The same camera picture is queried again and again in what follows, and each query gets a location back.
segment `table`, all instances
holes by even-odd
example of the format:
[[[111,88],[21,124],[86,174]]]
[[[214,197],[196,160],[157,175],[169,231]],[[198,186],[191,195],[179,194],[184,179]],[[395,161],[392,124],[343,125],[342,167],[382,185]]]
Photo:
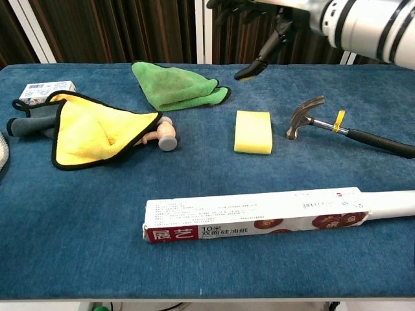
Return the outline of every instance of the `table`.
[[[303,101],[343,125],[415,144],[415,72],[387,65],[271,65],[249,82],[242,65],[176,65],[231,87],[213,107],[172,111],[177,150],[157,144],[120,161],[66,172],[41,135],[5,137],[0,183],[0,299],[240,299],[414,297],[415,217],[360,227],[164,244],[142,239],[149,199],[359,187],[415,189],[415,161],[306,127],[284,138]],[[152,111],[130,65],[26,64],[0,71],[0,124],[28,83],[71,80],[112,106]],[[236,154],[237,109],[269,111],[270,156]]]

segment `box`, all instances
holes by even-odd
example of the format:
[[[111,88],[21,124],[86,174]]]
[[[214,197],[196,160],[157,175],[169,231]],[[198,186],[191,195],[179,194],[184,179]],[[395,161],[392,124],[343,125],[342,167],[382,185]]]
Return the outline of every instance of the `box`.
[[[45,102],[46,98],[55,91],[76,91],[72,81],[47,82],[27,84],[19,99],[28,105]]]
[[[149,200],[143,238],[170,242],[285,233],[362,224],[358,188]]]

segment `sponge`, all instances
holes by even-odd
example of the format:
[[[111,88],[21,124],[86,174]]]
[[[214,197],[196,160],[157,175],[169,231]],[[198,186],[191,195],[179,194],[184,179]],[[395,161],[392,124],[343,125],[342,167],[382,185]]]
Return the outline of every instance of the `sponge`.
[[[270,154],[272,150],[270,113],[238,110],[233,149],[236,152],[249,154]]]

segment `black rubber grip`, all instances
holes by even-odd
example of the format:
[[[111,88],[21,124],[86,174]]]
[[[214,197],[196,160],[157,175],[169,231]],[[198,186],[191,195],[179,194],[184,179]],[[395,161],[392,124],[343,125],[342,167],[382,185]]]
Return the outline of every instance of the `black rubber grip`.
[[[402,144],[397,141],[391,141],[390,139],[353,129],[349,129],[349,133],[346,136],[355,141],[388,150],[398,156],[406,157],[407,159],[415,157],[415,146],[409,144]]]

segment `parchment paper box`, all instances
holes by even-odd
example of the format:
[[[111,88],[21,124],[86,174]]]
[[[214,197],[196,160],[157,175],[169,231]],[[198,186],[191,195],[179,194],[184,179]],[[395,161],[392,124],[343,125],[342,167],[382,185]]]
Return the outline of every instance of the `parchment paper box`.
[[[149,200],[143,237],[168,242],[328,229],[362,224],[358,188]]]
[[[19,99],[28,105],[45,102],[46,98],[55,91],[76,91],[72,81],[27,84]]]

